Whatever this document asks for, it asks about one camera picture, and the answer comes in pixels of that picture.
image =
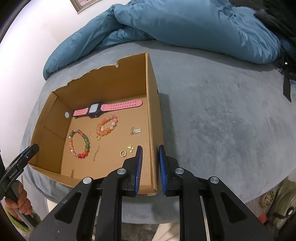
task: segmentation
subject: bed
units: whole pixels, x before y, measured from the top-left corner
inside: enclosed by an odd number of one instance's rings
[[[31,113],[21,148],[49,93],[86,72],[148,52],[161,103],[167,155],[195,176],[219,177],[243,201],[282,181],[295,167],[296,101],[282,94],[273,64],[254,64],[219,53],[159,41],[130,42],[95,51],[50,76]],[[59,202],[70,190],[31,167],[23,176],[46,198]],[[179,219],[178,198],[124,198],[122,221],[169,223]]]

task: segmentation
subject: picture frame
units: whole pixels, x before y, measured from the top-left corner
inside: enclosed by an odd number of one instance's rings
[[[100,0],[70,0],[70,1],[74,6],[75,10],[77,11],[77,13],[79,13]]]

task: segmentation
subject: watch screen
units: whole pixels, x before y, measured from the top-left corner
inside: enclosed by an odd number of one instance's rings
[[[92,104],[91,107],[89,108],[89,113],[94,113],[97,111],[99,104]]]

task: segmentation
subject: multicolored beaded bracelet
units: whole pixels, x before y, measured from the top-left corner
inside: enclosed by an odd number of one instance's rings
[[[77,154],[74,150],[74,146],[73,146],[73,136],[75,135],[75,133],[78,133],[80,134],[84,141],[85,141],[85,149],[84,149],[84,152],[83,153],[79,153]],[[89,142],[89,139],[88,137],[81,131],[81,130],[73,130],[71,133],[70,133],[70,136],[69,136],[69,144],[70,144],[70,151],[72,152],[72,154],[76,157],[76,158],[85,158],[88,156],[89,154],[89,149],[91,148],[90,146],[90,142]]]
[[[106,128],[106,130],[104,130],[104,125],[108,122],[111,121],[111,126],[109,128]],[[109,117],[103,119],[99,124],[98,127],[96,128],[96,133],[98,134],[98,136],[96,137],[97,140],[100,140],[100,138],[103,135],[107,135],[108,133],[110,133],[114,127],[116,126],[116,123],[118,122],[117,120],[117,116],[116,115],[110,115]]]

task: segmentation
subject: blue blanket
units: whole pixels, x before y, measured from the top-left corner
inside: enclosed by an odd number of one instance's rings
[[[132,0],[115,4],[62,42],[43,76],[89,54],[128,41],[157,39],[264,64],[279,55],[280,42],[247,7],[227,0]]]

